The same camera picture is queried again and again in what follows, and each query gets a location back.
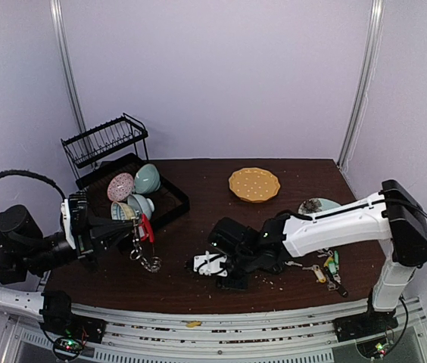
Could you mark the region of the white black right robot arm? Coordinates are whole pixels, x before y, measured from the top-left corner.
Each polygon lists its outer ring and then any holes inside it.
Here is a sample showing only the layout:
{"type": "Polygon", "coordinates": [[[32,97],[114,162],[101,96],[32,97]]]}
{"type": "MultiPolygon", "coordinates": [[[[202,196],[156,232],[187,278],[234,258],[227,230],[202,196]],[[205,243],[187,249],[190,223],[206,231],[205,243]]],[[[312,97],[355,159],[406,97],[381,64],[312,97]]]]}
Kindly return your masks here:
{"type": "Polygon", "coordinates": [[[217,277],[222,288],[245,289],[253,271],[278,274],[290,260],[366,240],[387,240],[392,252],[370,291],[367,310],[333,322],[338,340],[357,339],[397,327],[400,297],[415,269],[427,262],[427,213],[395,180],[384,181],[379,192],[362,200],[324,212],[283,211],[259,231],[224,217],[208,237],[217,254],[196,257],[194,270],[217,277]]]}

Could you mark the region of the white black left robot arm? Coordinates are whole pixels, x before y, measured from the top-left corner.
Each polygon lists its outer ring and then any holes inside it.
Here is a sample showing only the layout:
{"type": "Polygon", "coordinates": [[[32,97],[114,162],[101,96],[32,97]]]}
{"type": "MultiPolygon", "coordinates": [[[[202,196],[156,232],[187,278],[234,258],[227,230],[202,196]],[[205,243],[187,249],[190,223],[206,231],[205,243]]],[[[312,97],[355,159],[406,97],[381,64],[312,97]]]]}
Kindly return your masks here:
{"type": "Polygon", "coordinates": [[[22,204],[0,213],[0,310],[36,320],[46,332],[101,343],[106,322],[77,315],[70,296],[61,290],[14,292],[9,284],[27,275],[43,277],[72,262],[96,271],[98,257],[118,244],[139,241],[141,219],[113,220],[93,216],[83,192],[63,195],[61,229],[45,236],[22,204]]]}

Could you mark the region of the red handled key ring holder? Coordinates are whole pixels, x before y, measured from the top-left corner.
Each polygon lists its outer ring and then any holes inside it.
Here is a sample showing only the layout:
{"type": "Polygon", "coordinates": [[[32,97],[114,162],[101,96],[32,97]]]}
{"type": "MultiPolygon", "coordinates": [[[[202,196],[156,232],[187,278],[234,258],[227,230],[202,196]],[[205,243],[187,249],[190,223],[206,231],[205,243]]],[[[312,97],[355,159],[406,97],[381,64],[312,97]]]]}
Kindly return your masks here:
{"type": "Polygon", "coordinates": [[[135,227],[132,231],[132,249],[129,253],[129,259],[138,262],[144,270],[150,273],[158,273],[161,269],[161,258],[157,256],[154,245],[154,233],[149,220],[143,215],[139,214],[140,218],[138,221],[133,220],[135,227]],[[142,222],[148,221],[149,224],[149,240],[140,241],[139,237],[139,225],[142,222]]]}

